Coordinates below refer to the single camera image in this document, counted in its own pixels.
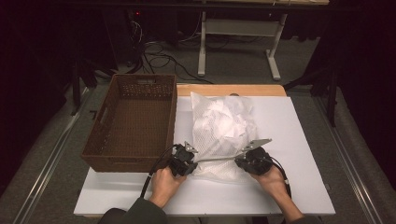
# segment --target hand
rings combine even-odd
[[[159,169],[152,177],[152,195],[148,200],[163,208],[186,178],[186,176],[174,177],[169,167]]]
[[[270,170],[263,175],[250,175],[255,178],[259,182],[260,186],[262,186],[262,189],[272,197],[288,194],[283,175],[274,165],[271,166]]]
[[[287,223],[291,223],[304,215],[291,200],[286,191],[285,180],[282,173],[273,165],[270,170],[263,175],[251,175],[260,186],[275,200]]]

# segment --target sleeve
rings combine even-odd
[[[122,217],[120,224],[166,224],[165,212],[156,204],[138,198]]]
[[[302,217],[290,224],[322,224],[322,222],[317,217]]]

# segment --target gray carpet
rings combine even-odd
[[[251,37],[237,40],[250,41]],[[260,41],[240,43],[234,41],[224,48],[221,41],[212,41],[208,45],[213,49],[207,50],[206,76],[213,83],[264,83],[285,84],[299,77],[306,67],[307,62],[317,44],[317,41],[300,43],[294,39],[283,40],[279,44],[276,53],[276,61],[282,80],[274,82],[269,75],[268,64],[263,54],[263,45],[268,45],[267,38]],[[158,52],[159,45],[148,48],[147,52]],[[163,52],[172,55],[183,64],[191,74],[196,74],[198,62],[198,46],[180,45],[177,49],[163,44]],[[166,59],[159,58],[151,61],[156,73],[177,73],[183,78],[185,71]],[[96,223],[97,219],[77,217],[73,210],[78,199],[79,190],[88,172],[88,165],[79,157],[84,148],[85,141],[93,124],[91,110],[98,110],[103,97],[106,95],[107,82],[99,79],[96,89],[90,90],[90,96],[80,110],[80,117],[65,141],[63,154],[54,170],[44,193],[41,195],[34,212],[28,223]],[[324,223],[371,223],[368,221],[361,202],[356,196],[354,188],[350,184],[345,166],[339,156],[337,145],[332,136],[332,130],[328,122],[322,116],[318,107],[318,99],[308,93],[309,87],[298,87],[288,91],[288,95],[296,108],[298,117],[303,126],[308,144],[312,149],[313,156],[318,165],[324,183],[328,187],[336,215],[323,217]],[[0,199],[0,223],[12,223],[25,201],[30,189],[47,158],[54,149],[58,138],[71,119],[73,109],[71,93],[67,93],[68,102],[58,114],[48,123],[46,129],[40,134],[31,151],[26,157],[22,167],[15,175],[5,194]],[[363,182],[370,186],[371,194],[374,195],[375,205],[380,208],[383,223],[395,223],[393,215],[395,204],[394,190],[389,190],[387,179],[381,173],[367,146],[364,144],[359,131],[354,125],[353,119],[347,111],[347,105],[339,92],[339,102],[336,107],[336,131],[343,136],[343,142],[354,156],[354,162],[363,174]],[[270,218],[271,223],[278,223],[278,219]]]

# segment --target white table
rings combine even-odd
[[[335,214],[294,106],[286,96],[249,96],[259,138],[272,138],[264,146],[288,175],[292,199],[305,214]],[[192,143],[190,97],[179,96],[175,143]],[[98,217],[112,207],[129,209],[140,196],[147,174],[88,172],[74,213]],[[170,216],[262,216],[280,214],[275,202],[252,181],[224,184],[189,177],[163,209]]]

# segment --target black cloth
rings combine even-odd
[[[108,210],[98,224],[167,224],[165,212],[150,201],[138,198],[132,207],[125,212],[112,208]],[[317,217],[303,217],[290,224],[321,224]]]

